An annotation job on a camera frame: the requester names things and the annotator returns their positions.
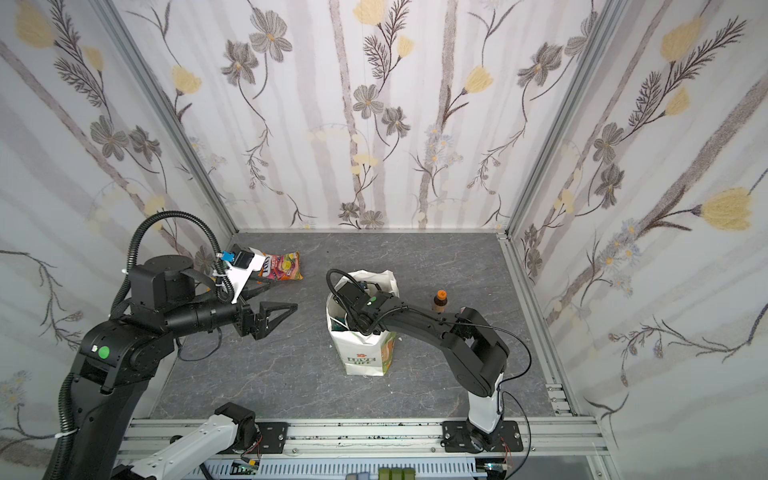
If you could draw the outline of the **orange pink snack packet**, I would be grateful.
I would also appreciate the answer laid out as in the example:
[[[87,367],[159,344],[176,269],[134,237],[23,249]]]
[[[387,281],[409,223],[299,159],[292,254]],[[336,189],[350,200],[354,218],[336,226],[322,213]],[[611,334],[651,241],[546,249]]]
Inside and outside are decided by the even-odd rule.
[[[266,254],[264,263],[259,271],[259,276],[276,281],[302,280],[300,253]]]

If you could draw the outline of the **white printed paper bag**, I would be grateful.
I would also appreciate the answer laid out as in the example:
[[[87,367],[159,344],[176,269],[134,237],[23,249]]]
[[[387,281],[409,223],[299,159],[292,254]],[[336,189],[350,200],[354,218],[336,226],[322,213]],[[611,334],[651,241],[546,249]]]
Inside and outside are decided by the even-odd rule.
[[[390,270],[381,273],[359,270],[351,275],[364,283],[368,294],[380,286],[384,292],[399,295],[396,278]],[[332,295],[326,301],[326,325],[347,375],[372,377],[387,373],[394,356],[394,332],[362,335],[353,330],[352,320]]]

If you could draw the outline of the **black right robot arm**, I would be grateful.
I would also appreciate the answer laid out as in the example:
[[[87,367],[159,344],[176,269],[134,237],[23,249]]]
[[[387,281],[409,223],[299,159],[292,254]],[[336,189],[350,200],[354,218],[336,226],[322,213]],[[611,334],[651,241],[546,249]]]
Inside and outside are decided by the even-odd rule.
[[[413,306],[398,296],[357,282],[330,288],[356,333],[395,332],[439,349],[452,374],[468,393],[468,424],[485,435],[502,421],[499,384],[509,347],[475,309],[438,313]]]

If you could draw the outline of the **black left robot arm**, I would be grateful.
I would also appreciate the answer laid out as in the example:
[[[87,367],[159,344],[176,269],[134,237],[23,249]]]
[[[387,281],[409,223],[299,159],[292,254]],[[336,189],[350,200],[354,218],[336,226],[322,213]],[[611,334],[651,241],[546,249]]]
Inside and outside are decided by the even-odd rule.
[[[246,453],[262,434],[252,411],[227,403],[155,454],[125,465],[117,461],[134,410],[162,360],[179,338],[231,325],[240,336],[267,337],[298,309],[295,303],[221,300],[214,287],[181,255],[154,257],[128,270],[131,295],[115,318],[83,338],[58,398],[60,432],[48,479],[181,479],[217,453]]]

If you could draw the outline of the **small orange capped bottle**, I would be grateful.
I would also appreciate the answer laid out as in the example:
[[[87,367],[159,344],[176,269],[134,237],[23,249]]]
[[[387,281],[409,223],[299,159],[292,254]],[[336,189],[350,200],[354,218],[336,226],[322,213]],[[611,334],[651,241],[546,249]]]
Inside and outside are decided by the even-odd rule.
[[[433,297],[431,309],[434,312],[442,313],[445,311],[447,303],[447,292],[445,290],[438,290]]]

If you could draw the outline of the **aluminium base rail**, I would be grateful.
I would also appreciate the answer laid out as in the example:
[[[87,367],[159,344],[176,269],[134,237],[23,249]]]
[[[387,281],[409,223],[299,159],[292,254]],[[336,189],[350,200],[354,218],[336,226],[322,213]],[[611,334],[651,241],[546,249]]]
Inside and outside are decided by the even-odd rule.
[[[522,456],[607,456],[608,442],[591,417],[522,417],[502,426],[503,446],[482,457],[511,453]],[[152,455],[170,445],[175,435],[186,435],[202,422],[195,420],[134,420],[119,449],[120,460]],[[446,456],[454,435],[434,419],[300,419],[283,433],[265,433],[250,458],[309,459],[353,457]]]

